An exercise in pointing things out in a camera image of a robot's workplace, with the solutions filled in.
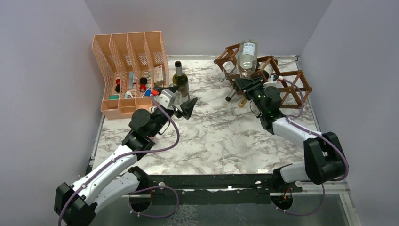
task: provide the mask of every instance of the bottle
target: bottle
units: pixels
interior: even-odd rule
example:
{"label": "bottle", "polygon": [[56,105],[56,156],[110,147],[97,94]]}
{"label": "bottle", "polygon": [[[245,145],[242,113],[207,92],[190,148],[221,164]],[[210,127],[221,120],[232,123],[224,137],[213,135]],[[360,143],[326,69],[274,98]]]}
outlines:
{"label": "bottle", "polygon": [[182,94],[182,102],[185,103],[190,100],[188,78],[182,71],[182,63],[180,61],[175,62],[175,68],[176,74],[173,75],[173,83],[179,86],[178,91]]}
{"label": "bottle", "polygon": [[256,71],[257,57],[257,42],[249,39],[240,43],[236,66],[241,78],[248,79]]}

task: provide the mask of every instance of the marble vein pattern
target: marble vein pattern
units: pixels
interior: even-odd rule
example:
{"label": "marble vein pattern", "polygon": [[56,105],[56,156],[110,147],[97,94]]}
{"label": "marble vein pattern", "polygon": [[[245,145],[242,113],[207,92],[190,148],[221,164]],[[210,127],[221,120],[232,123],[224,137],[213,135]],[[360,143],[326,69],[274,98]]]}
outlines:
{"label": "marble vein pattern", "polygon": [[[190,97],[198,98],[189,120],[175,119],[180,142],[172,150],[149,153],[135,165],[151,174],[249,174],[272,173],[273,169],[303,160],[303,151],[290,141],[268,133],[251,112],[248,102],[237,107],[241,96],[231,102],[225,97],[231,90],[229,82],[220,82],[221,70],[213,60],[170,58],[169,76],[175,74],[174,62],[182,62],[189,78]],[[282,72],[297,70],[293,57],[279,58]],[[282,109],[284,114],[296,114],[298,109]],[[296,122],[316,130],[309,103]],[[97,167],[118,147],[130,131],[130,119],[105,119],[98,142],[93,168]],[[172,145],[176,132],[172,126],[153,149]]]}

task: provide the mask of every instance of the black wire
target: black wire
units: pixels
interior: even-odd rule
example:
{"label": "black wire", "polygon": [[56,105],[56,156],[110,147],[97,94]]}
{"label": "black wire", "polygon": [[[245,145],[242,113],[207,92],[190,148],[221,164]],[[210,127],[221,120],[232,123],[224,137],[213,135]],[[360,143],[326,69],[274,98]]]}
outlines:
{"label": "black wire", "polygon": [[166,131],[166,130],[169,128],[169,126],[170,126],[170,121],[168,120],[168,122],[169,122],[169,124],[168,124],[168,127],[166,127],[166,129],[165,129],[165,130],[164,130],[162,133],[159,133],[159,132],[158,132],[158,134],[159,134],[159,135],[162,135],[162,134],[164,134],[164,133],[165,133],[165,131]]}
{"label": "black wire", "polygon": [[[251,111],[252,111],[252,106],[251,106],[251,103],[249,103],[249,109],[251,109]],[[254,116],[256,116],[256,118],[259,118],[259,117],[261,116],[261,114],[260,114],[260,113],[259,113],[259,115],[258,115],[258,116],[255,114],[255,112],[254,112],[254,111],[252,111],[252,113],[254,114]]]}

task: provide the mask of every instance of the metal cylinder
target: metal cylinder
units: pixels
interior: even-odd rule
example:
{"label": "metal cylinder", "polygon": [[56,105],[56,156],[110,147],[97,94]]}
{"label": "metal cylinder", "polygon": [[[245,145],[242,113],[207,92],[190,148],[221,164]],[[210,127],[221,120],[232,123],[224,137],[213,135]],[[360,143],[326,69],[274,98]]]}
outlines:
{"label": "metal cylinder", "polygon": [[238,107],[243,108],[245,104],[247,103],[247,99],[245,97],[241,98],[241,100],[238,102]]}
{"label": "metal cylinder", "polygon": [[226,96],[226,101],[230,102],[231,99],[237,94],[236,89],[231,89],[230,93]]}

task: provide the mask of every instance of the small box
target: small box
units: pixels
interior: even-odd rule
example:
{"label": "small box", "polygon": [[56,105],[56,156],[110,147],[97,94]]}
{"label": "small box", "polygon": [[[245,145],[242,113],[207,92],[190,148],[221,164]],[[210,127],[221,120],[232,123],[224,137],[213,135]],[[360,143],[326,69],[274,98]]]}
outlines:
{"label": "small box", "polygon": [[162,86],[165,80],[165,70],[162,65],[154,67],[154,85]]}

